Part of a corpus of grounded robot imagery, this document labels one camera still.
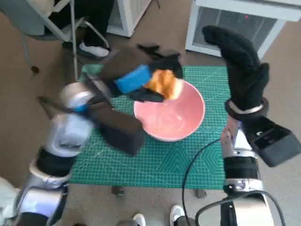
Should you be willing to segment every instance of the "white sneaker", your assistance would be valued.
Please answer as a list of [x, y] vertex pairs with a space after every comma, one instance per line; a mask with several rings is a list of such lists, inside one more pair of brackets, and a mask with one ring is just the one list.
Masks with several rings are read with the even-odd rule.
[[141, 213], [137, 213], [133, 217], [133, 220], [136, 221], [139, 226], [146, 226], [145, 218], [144, 218], [143, 214], [141, 214]]
[[179, 205], [174, 205], [170, 210], [169, 222], [170, 226], [174, 226], [174, 222], [179, 218], [185, 216], [184, 210]]
[[109, 51], [99, 46], [86, 46], [84, 42], [79, 45], [79, 48], [85, 52], [95, 55], [96, 57], [106, 57]]

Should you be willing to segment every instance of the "black pants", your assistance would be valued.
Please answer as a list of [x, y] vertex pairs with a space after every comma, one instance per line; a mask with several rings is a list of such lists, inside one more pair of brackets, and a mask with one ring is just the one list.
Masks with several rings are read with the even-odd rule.
[[[189, 218], [189, 222], [190, 222], [190, 226], [195, 226], [195, 222], [192, 218]], [[129, 220], [122, 220], [118, 222], [116, 226], [140, 226], [140, 225], [138, 225], [136, 221], [129, 219]], [[174, 226], [188, 226], [185, 217], [179, 217], [174, 222]]]
[[[88, 21], [105, 36], [113, 5], [114, 0], [74, 0], [75, 19], [88, 16]], [[70, 5], [68, 4], [58, 13], [52, 13], [49, 19], [60, 29], [71, 24]], [[103, 41], [89, 27], [83, 41], [86, 46], [103, 45]]]

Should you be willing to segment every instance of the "beige floor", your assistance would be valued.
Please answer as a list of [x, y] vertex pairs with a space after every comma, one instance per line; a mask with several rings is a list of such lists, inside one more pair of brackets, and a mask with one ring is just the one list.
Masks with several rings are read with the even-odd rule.
[[[161, 9], [151, 3], [132, 38], [109, 35], [112, 46], [151, 41], [180, 51], [186, 65], [223, 65], [220, 58], [184, 50], [190, 1], [160, 2]], [[164, 32], [169, 28], [173, 32]], [[0, 30], [0, 175], [20, 186], [49, 126], [35, 97], [44, 94], [57, 98], [71, 79], [72, 59], [61, 50], [58, 41], [29, 40], [31, 57], [41, 69], [33, 78], [24, 61], [20, 33], [3, 15], [0, 15]], [[298, 138], [301, 138], [300, 39], [301, 23], [288, 23], [263, 59], [271, 65], [270, 83], [265, 91], [270, 101], [269, 116], [290, 128]], [[297, 157], [275, 169], [260, 162], [266, 189], [279, 200], [290, 226], [301, 225], [300, 160]], [[201, 206], [221, 197], [221, 191], [208, 191], [206, 199], [197, 200], [192, 191], [187, 191], [188, 211], [193, 216]], [[80, 215], [89, 226], [114, 225], [138, 211], [145, 214], [148, 225], [167, 225], [169, 208], [175, 203], [181, 203], [178, 189], [127, 188], [126, 196], [120, 199], [111, 195], [106, 186], [71, 185], [64, 225], [72, 225]], [[218, 225], [218, 212], [215, 209], [205, 214], [202, 225]]]

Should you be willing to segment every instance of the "food item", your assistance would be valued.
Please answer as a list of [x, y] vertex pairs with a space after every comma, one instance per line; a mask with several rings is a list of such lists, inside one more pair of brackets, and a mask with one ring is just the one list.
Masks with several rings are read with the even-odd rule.
[[171, 70], [158, 69], [144, 87], [162, 94], [165, 99], [174, 100], [180, 96], [183, 80], [176, 78]]

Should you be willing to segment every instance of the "green cutting mat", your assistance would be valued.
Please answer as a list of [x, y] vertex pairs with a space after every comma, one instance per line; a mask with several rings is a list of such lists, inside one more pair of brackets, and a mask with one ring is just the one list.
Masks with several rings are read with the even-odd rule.
[[[100, 65], [86, 65], [83, 71], [95, 73]], [[165, 143], [150, 136], [137, 156], [107, 146], [97, 132], [83, 148], [73, 167], [71, 183], [112, 185], [181, 187], [184, 173], [200, 148], [219, 138], [227, 122], [224, 101], [229, 98], [225, 67], [186, 66], [185, 80], [202, 94], [205, 119], [200, 128], [188, 138]], [[133, 102], [126, 97], [112, 100], [117, 110], [133, 114]], [[187, 188], [222, 189], [224, 180], [221, 146], [208, 147], [194, 163], [187, 180]]]

